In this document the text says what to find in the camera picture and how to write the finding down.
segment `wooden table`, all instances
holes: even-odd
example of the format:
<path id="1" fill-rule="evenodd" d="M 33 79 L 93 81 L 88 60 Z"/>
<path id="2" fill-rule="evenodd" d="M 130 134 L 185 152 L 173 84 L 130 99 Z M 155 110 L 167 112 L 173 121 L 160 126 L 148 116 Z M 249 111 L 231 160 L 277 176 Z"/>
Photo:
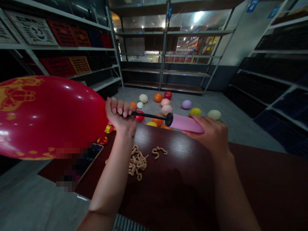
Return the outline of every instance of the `wooden table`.
<path id="1" fill-rule="evenodd" d="M 104 147 L 75 192 L 91 199 L 115 139 Z M 209 152 L 181 132 L 139 124 L 135 143 L 149 154 L 142 181 L 128 176 L 119 213 L 150 230 L 218 230 Z M 157 160 L 151 151 L 163 147 Z M 308 230 L 308 162 L 301 157 L 230 143 L 262 230 Z M 59 181 L 71 160 L 55 159 L 39 175 Z"/>

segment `pink balloon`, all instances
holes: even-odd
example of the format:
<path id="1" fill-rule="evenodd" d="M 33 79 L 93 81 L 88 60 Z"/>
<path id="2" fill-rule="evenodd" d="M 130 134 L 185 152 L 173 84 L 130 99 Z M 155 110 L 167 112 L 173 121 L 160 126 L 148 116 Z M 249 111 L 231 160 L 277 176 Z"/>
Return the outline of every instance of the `pink balloon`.
<path id="1" fill-rule="evenodd" d="M 167 105 L 163 106 L 161 111 L 166 116 L 168 113 L 172 112 L 172 107 L 169 104 L 167 104 Z"/>
<path id="2" fill-rule="evenodd" d="M 161 101 L 161 105 L 162 105 L 162 106 L 165 106 L 165 105 L 168 105 L 168 104 L 170 104 L 170 100 L 169 100 L 169 99 L 163 99 L 163 100 Z"/>

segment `concrete floor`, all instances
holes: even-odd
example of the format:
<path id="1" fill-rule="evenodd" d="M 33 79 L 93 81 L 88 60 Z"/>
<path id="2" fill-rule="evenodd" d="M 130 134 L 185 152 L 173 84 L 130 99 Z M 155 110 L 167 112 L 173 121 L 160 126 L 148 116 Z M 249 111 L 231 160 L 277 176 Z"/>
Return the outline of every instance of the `concrete floor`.
<path id="1" fill-rule="evenodd" d="M 149 102 L 143 111 L 160 114 L 161 105 L 154 101 L 155 90 L 120 88 L 117 99 L 139 101 L 146 94 Z M 173 93 L 173 112 L 187 116 L 181 109 L 182 101 L 189 99 L 192 107 L 198 107 L 202 115 L 217 109 L 221 121 L 229 126 L 229 141 L 253 147 L 284 152 L 282 146 L 263 131 L 244 112 L 237 108 L 222 93 L 206 92 L 203 96 Z M 90 202 L 77 198 L 74 193 L 64 192 L 37 173 L 49 161 L 22 161 L 0 177 L 0 230 L 75 230 Z"/>

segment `orange balloon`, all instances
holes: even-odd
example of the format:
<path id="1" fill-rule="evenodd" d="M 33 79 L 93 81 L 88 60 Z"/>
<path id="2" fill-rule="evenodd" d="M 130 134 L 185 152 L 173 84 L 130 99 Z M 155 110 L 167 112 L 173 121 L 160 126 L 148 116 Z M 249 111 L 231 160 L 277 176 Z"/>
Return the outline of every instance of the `orange balloon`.
<path id="1" fill-rule="evenodd" d="M 133 106 L 134 111 L 137 109 L 137 104 L 136 104 L 135 102 L 130 102 L 129 105 L 130 105 L 130 106 L 131 106 L 131 105 Z"/>
<path id="2" fill-rule="evenodd" d="M 173 130 L 173 128 L 171 128 L 171 127 L 167 127 L 167 126 L 166 126 L 166 125 L 164 125 L 164 124 L 161 126 L 161 128 L 165 128 L 165 129 Z"/>
<path id="3" fill-rule="evenodd" d="M 160 94 L 160 93 L 156 93 L 155 96 L 154 96 L 154 98 L 155 98 L 155 101 L 156 101 L 156 102 L 160 102 L 160 101 L 163 100 L 163 95 Z"/>
<path id="4" fill-rule="evenodd" d="M 163 124 L 164 121 L 152 118 L 152 122 L 156 123 L 157 126 L 160 126 L 160 125 Z"/>

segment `cream balloon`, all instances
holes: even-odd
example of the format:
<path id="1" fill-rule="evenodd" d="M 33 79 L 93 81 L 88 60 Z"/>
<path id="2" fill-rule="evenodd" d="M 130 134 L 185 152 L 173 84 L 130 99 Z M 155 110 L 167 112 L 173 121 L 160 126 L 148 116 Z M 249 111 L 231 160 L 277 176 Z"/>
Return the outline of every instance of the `cream balloon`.
<path id="1" fill-rule="evenodd" d="M 165 106 L 165 105 L 168 105 L 168 104 L 170 105 L 170 100 L 169 100 L 169 99 L 166 99 L 166 98 L 165 98 L 165 99 L 163 99 L 163 100 L 161 101 L 161 105 L 162 105 L 162 106 Z"/>
<path id="2" fill-rule="evenodd" d="M 161 111 L 166 116 L 168 113 L 172 112 L 172 107 L 169 104 L 167 104 L 167 105 L 163 106 Z"/>
<path id="3" fill-rule="evenodd" d="M 221 113 L 218 110 L 211 110 L 208 113 L 208 117 L 210 117 L 214 120 L 218 120 L 221 117 Z"/>
<path id="4" fill-rule="evenodd" d="M 141 95 L 139 96 L 139 100 L 140 100 L 140 102 L 142 102 L 142 103 L 146 103 L 146 102 L 148 101 L 148 97 L 147 97 L 146 94 L 141 94 Z"/>
<path id="5" fill-rule="evenodd" d="M 143 103 L 142 102 L 137 103 L 137 108 L 143 108 Z"/>

